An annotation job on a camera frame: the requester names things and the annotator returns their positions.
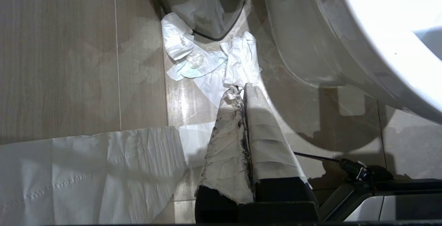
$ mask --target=toilet bowl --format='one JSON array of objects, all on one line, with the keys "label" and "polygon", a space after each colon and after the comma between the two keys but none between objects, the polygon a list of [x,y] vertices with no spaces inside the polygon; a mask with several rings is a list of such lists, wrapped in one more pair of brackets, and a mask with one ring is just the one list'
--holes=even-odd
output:
[{"label": "toilet bowl", "polygon": [[[273,38],[295,79],[318,87],[354,85],[442,123],[442,12],[435,11],[442,0],[435,10],[399,0],[265,1]],[[425,12],[435,19],[410,19],[428,18]]]}]

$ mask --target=beige tile floor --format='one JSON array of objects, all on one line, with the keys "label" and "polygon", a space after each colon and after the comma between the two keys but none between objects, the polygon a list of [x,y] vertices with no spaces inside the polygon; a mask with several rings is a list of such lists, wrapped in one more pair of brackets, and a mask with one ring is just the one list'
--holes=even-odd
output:
[{"label": "beige tile floor", "polygon": [[[215,120],[192,80],[172,81],[156,0],[0,0],[0,144]],[[442,178],[442,126],[358,89],[293,80],[271,37],[264,0],[246,0],[224,41],[251,32],[264,92],[292,149],[384,165],[397,178]],[[219,42],[195,36],[205,49]],[[299,158],[319,201],[336,165]],[[188,170],[155,223],[194,223],[200,168]]]},{"label": "beige tile floor", "polygon": [[0,144],[167,125],[153,0],[0,0]]}]

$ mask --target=tissue paper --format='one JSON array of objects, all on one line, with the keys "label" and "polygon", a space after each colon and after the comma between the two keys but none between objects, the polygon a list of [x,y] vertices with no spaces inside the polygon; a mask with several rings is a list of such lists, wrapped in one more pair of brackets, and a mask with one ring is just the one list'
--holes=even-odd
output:
[{"label": "tissue paper", "polygon": [[224,62],[213,72],[193,79],[196,86],[217,108],[224,92],[229,89],[229,87],[224,87],[224,74],[226,66],[227,63]]},{"label": "tissue paper", "polygon": [[0,148],[0,225],[149,223],[185,161],[175,127]]},{"label": "tissue paper", "polygon": [[221,43],[221,49],[229,56],[224,85],[244,87],[246,83],[258,83],[261,68],[256,53],[256,40],[249,32],[242,37],[232,37],[229,43]]},{"label": "tissue paper", "polygon": [[197,78],[209,74],[225,61],[227,56],[222,51],[207,52],[194,45],[192,52],[185,59],[176,62],[167,71],[167,75],[175,81]]},{"label": "tissue paper", "polygon": [[178,127],[184,159],[188,168],[204,165],[205,152],[214,126],[215,122],[207,122]]},{"label": "tissue paper", "polygon": [[161,20],[164,48],[167,54],[178,60],[192,52],[194,36],[192,29],[174,12]]}]

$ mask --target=cable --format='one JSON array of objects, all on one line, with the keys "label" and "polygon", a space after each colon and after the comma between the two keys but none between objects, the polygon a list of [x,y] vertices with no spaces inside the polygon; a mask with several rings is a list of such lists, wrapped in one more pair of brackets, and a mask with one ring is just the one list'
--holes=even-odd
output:
[{"label": "cable", "polygon": [[307,157],[307,158],[318,159],[318,160],[328,160],[328,161],[333,161],[333,162],[337,162],[337,163],[339,163],[339,160],[332,159],[332,158],[327,158],[327,157],[322,157],[322,156],[316,156],[316,155],[310,155],[310,154],[301,153],[301,152],[293,152],[293,153],[294,153],[295,155],[299,155],[299,156],[303,156],[303,157]]}]

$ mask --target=tile grout line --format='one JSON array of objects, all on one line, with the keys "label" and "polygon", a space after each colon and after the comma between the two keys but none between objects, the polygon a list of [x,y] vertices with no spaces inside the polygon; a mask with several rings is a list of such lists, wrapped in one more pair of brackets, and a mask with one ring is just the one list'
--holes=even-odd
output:
[{"label": "tile grout line", "polygon": [[120,64],[118,62],[118,31],[117,31],[117,0],[114,0],[115,9],[115,43],[117,48],[117,78],[118,78],[118,111],[120,116],[120,131],[121,127],[121,98],[120,98]]}]

